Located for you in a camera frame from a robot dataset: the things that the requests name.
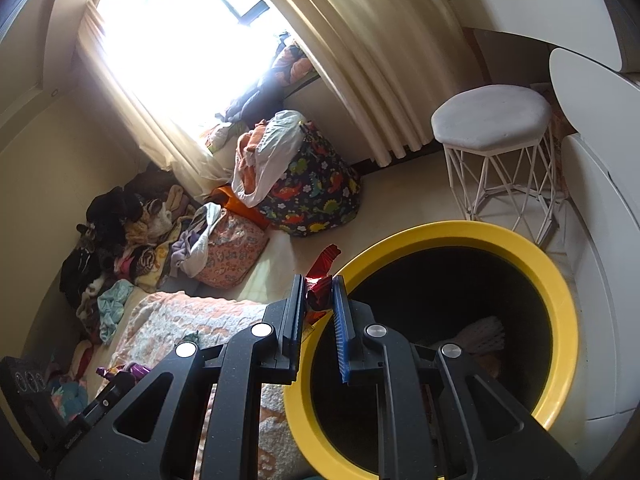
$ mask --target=yellow object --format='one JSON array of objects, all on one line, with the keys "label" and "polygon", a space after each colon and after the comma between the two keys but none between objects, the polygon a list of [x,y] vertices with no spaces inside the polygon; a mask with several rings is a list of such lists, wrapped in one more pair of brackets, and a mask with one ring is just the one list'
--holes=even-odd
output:
[{"label": "yellow object", "polygon": [[[546,307],[552,336],[551,366],[532,414],[548,430],[571,387],[578,355],[578,323],[568,287],[553,262],[520,235],[493,224],[446,221],[425,224],[395,234],[356,256],[340,271],[347,293],[387,264],[417,251],[463,246],[502,257],[528,277]],[[311,401],[311,368],[324,316],[303,342],[298,380],[285,388],[284,406],[291,433],[309,463],[328,480],[376,480],[378,477],[343,457],[324,436]]]}]

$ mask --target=orange bag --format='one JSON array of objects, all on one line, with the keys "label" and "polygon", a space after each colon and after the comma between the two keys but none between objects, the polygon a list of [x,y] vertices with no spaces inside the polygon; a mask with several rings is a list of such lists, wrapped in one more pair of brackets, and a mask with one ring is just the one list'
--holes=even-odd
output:
[{"label": "orange bag", "polygon": [[225,209],[251,220],[261,229],[266,229],[271,225],[255,207],[249,208],[240,202],[238,197],[234,195],[231,185],[214,189],[209,197],[210,202],[220,204]]}]

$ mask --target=light blue cloth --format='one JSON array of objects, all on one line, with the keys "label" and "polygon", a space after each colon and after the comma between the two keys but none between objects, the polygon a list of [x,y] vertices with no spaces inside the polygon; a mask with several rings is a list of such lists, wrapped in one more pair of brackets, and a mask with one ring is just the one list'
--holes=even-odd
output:
[{"label": "light blue cloth", "polygon": [[52,392],[51,400],[65,422],[71,422],[89,404],[86,388],[75,381],[60,384]]},{"label": "light blue cloth", "polygon": [[100,339],[103,343],[107,345],[111,343],[118,323],[124,314],[124,304],[132,290],[133,285],[127,280],[118,280],[109,290],[98,297]]}]

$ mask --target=pile of clothes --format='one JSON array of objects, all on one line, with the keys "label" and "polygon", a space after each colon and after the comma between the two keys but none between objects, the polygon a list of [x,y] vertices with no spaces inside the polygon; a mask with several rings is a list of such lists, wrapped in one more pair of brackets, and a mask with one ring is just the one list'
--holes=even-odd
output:
[{"label": "pile of clothes", "polygon": [[467,326],[458,334],[442,341],[418,341],[420,346],[437,350],[444,343],[455,343],[478,363],[491,377],[497,379],[502,371],[504,351],[504,326],[496,316],[483,317]]},{"label": "pile of clothes", "polygon": [[194,212],[175,177],[155,167],[94,198],[60,272],[60,291],[93,344],[110,343],[134,285],[156,291]]}]

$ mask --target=round container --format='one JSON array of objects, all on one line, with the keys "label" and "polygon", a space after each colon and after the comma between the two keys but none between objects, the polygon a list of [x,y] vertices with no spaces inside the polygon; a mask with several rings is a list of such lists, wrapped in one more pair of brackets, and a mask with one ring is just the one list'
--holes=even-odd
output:
[{"label": "round container", "polygon": [[[578,327],[564,278],[534,244],[484,222],[436,222],[382,240],[339,274],[351,299],[414,343],[497,316],[506,334],[498,380],[551,427],[573,380]],[[341,383],[331,316],[303,343],[284,405],[296,443],[324,478],[378,478],[375,389]]]}]

